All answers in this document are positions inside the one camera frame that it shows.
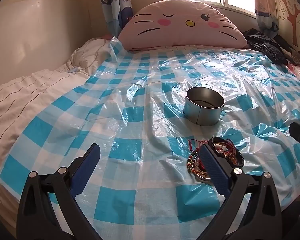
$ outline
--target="plastic sheet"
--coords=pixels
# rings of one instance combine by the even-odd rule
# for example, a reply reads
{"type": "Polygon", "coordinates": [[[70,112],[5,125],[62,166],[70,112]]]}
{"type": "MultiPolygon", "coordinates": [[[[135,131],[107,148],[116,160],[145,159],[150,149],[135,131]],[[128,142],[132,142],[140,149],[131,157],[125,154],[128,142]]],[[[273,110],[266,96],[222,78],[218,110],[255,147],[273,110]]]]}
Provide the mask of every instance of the plastic sheet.
{"type": "MultiPolygon", "coordinates": [[[[127,52],[113,39],[109,58],[86,84],[38,114],[12,147],[1,183],[18,199],[28,173],[53,173],[92,143],[101,159],[76,200],[105,239],[195,239],[224,197],[186,168],[187,140],[231,139],[248,174],[269,171],[282,208],[300,194],[300,81],[251,50],[185,46],[127,52]],[[194,86],[225,98],[220,121],[201,127],[183,115],[194,86]]],[[[234,230],[247,206],[244,198],[234,230]]],[[[57,201],[57,217],[66,230],[57,201]]]]}

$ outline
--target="wall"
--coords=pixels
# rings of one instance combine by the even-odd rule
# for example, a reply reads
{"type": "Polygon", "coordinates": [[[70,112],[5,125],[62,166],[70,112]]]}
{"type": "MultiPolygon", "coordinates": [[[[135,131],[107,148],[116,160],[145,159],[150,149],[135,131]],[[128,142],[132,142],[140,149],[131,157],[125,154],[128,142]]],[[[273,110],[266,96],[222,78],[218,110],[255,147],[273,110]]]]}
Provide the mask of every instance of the wall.
{"type": "Polygon", "coordinates": [[[2,0],[0,84],[60,67],[91,37],[81,0],[2,0]]]}
{"type": "MultiPolygon", "coordinates": [[[[131,0],[134,13],[160,0],[131,0]]],[[[256,20],[219,9],[241,31],[256,20]]],[[[2,0],[0,84],[44,68],[56,69],[92,37],[108,34],[100,0],[2,0]]]]}
{"type": "Polygon", "coordinates": [[[276,0],[279,34],[300,49],[300,5],[297,0],[276,0]]]}
{"type": "MultiPolygon", "coordinates": [[[[158,1],[162,0],[131,0],[133,12],[136,14],[143,7],[158,1]]],[[[100,0],[85,0],[85,4],[89,8],[93,35],[95,37],[100,37],[108,33],[102,15],[100,0]]],[[[258,24],[255,17],[247,16],[231,10],[226,10],[224,8],[218,8],[217,6],[215,6],[215,8],[226,15],[242,32],[247,31],[250,28],[258,29],[258,24]]]]}

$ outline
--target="bed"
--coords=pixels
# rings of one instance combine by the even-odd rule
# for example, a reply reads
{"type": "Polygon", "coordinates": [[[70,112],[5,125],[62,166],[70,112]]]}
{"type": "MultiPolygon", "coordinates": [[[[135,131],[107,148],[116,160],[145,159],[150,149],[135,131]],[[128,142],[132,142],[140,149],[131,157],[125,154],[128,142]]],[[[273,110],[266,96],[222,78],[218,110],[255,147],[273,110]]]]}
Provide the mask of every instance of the bed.
{"type": "Polygon", "coordinates": [[[288,131],[295,121],[300,81],[260,52],[205,46],[131,52],[116,38],[93,39],[58,71],[0,86],[0,217],[15,232],[29,172],[53,173],[97,143],[101,159],[76,201],[104,239],[195,239],[224,197],[188,173],[187,140],[231,139],[245,173],[272,174],[285,209],[300,195],[300,145],[288,131]],[[185,93],[194,86],[225,98],[215,126],[184,117],[185,93]]]}

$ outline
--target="cylindrical container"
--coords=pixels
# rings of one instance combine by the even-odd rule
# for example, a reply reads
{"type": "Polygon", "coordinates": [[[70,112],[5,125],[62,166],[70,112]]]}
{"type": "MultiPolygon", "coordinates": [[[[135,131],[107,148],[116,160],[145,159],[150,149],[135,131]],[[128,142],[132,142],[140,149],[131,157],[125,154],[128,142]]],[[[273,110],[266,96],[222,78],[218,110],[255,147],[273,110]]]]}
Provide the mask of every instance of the cylindrical container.
{"type": "Polygon", "coordinates": [[[225,100],[218,92],[204,87],[190,88],[183,112],[193,123],[210,126],[219,121],[225,100]]]}

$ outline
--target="hello kitty pillow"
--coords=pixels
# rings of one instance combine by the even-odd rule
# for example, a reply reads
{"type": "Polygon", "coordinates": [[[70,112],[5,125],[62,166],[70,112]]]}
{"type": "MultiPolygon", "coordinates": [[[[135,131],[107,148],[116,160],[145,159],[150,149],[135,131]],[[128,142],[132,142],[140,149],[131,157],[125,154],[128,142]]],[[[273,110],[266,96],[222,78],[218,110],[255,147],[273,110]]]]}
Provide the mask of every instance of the hello kitty pillow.
{"type": "Polygon", "coordinates": [[[192,0],[164,0],[141,9],[118,37],[127,50],[183,45],[242,49],[247,41],[215,8],[192,0]]]}

